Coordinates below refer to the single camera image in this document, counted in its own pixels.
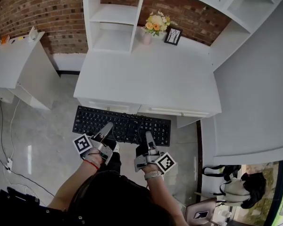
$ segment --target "gray floor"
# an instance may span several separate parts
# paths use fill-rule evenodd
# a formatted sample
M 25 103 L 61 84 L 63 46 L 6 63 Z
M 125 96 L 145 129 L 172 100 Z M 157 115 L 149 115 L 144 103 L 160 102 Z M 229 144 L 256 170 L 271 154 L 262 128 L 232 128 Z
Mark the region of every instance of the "gray floor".
M 77 77 L 76 75 L 62 75 L 60 92 L 56 96 L 51 111 L 37 110 L 20 101 L 12 124 L 12 139 L 15 145 L 12 158 L 13 171 L 38 182 L 53 194 L 81 163 L 72 144 L 72 140 L 78 136 L 72 132 L 75 112 L 79 105 L 78 100 L 73 98 Z M 2 103 L 3 146 L 8 157 L 12 154 L 9 127 L 17 103 L 18 98 L 15 98 L 12 104 Z M 196 124 L 177 129 L 174 116 L 154 114 L 149 114 L 149 116 L 172 120 L 171 146 L 160 149 L 170 152 L 177 161 L 177 165 L 165 175 L 165 182 L 170 192 L 180 202 L 191 203 L 195 200 L 193 192 L 196 191 L 197 186 L 195 176 L 197 170 L 194 167 L 197 165 L 195 163 L 197 160 Z M 121 173 L 145 186 L 143 173 L 134 171 L 135 148 L 134 144 L 120 145 Z M 0 158 L 5 160 L 1 140 Z M 9 174 L 7 171 L 5 171 L 5 176 L 12 184 L 23 184 L 32 188 L 44 204 L 50 203 L 52 196 L 34 183 L 20 176 Z M 5 176 L 3 166 L 0 164 L 0 189 L 4 190 L 10 186 Z M 12 187 L 18 191 L 24 191 L 21 185 Z

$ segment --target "picture frame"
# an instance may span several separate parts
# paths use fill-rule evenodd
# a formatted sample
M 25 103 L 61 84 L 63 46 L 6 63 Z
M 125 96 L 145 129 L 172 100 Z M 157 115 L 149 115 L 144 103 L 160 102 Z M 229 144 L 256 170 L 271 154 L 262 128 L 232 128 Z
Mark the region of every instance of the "picture frame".
M 169 26 L 168 32 L 166 34 L 165 43 L 176 45 L 183 33 L 183 30 L 173 26 Z

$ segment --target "gray wall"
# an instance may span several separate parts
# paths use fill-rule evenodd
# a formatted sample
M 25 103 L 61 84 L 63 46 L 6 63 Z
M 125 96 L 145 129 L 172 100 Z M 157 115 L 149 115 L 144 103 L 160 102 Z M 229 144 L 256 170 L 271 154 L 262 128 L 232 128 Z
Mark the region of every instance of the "gray wall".
M 222 107 L 215 116 L 216 155 L 283 159 L 283 1 L 215 78 Z

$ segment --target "pink vase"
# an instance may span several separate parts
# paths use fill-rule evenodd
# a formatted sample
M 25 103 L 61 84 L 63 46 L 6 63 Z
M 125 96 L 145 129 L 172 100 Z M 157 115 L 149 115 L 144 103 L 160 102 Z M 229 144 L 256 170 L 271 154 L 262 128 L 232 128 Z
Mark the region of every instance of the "pink vase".
M 144 45 L 151 44 L 152 42 L 152 34 L 151 33 L 145 33 L 142 37 L 142 43 Z

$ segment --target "person's right hand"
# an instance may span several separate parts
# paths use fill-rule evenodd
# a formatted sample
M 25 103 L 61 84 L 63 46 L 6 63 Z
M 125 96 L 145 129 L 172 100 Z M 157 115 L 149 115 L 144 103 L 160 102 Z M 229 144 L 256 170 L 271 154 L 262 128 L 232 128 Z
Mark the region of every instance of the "person's right hand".
M 152 164 L 152 163 L 148 163 L 148 165 L 146 167 L 142 168 L 142 170 L 145 174 L 147 174 L 151 171 L 160 171 L 158 165 Z

